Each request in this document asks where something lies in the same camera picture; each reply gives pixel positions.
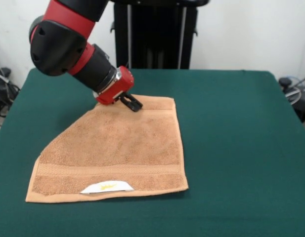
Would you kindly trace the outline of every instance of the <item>black robot arm segment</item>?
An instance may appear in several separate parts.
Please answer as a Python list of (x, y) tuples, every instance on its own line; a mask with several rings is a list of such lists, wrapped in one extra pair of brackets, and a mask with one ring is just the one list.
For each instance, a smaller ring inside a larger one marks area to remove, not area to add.
[[(108, 105), (126, 97), (133, 76), (125, 67), (116, 69), (97, 45), (87, 42), (95, 22), (108, 0), (51, 0), (43, 17), (30, 28), (31, 58), (44, 74), (68, 72)], [(133, 111), (141, 109), (137, 100), (121, 100)]]

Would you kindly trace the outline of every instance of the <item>brown towel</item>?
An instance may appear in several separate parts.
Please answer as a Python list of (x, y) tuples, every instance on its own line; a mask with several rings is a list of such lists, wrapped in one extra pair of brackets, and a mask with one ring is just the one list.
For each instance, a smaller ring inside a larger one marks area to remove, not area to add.
[[(141, 111), (121, 102), (98, 104), (55, 138), (36, 160), (26, 201), (91, 201), (188, 189), (174, 99), (136, 97)], [(124, 181), (134, 190), (80, 194), (105, 181)]]

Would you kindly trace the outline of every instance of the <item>white label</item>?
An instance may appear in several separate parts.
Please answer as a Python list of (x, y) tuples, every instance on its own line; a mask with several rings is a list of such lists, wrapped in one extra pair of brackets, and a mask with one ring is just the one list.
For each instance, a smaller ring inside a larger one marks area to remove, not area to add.
[(124, 181), (105, 181), (92, 184), (84, 189), (80, 194), (94, 194), (113, 191), (133, 191), (134, 189)]

